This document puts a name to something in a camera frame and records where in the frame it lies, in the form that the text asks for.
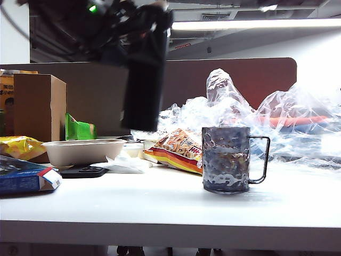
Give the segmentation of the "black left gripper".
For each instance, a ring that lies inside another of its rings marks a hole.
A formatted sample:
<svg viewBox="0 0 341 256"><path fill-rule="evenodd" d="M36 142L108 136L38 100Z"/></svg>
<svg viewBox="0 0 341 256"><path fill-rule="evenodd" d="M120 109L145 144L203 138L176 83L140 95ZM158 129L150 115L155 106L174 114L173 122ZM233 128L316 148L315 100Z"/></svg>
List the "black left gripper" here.
<svg viewBox="0 0 341 256"><path fill-rule="evenodd" d="M174 22L174 14L168 9L167 1L153 1L141 6L134 1L113 1L106 14L112 19L106 32L107 43L117 43L124 37L138 41L148 34L164 35L168 41Z"/></svg>

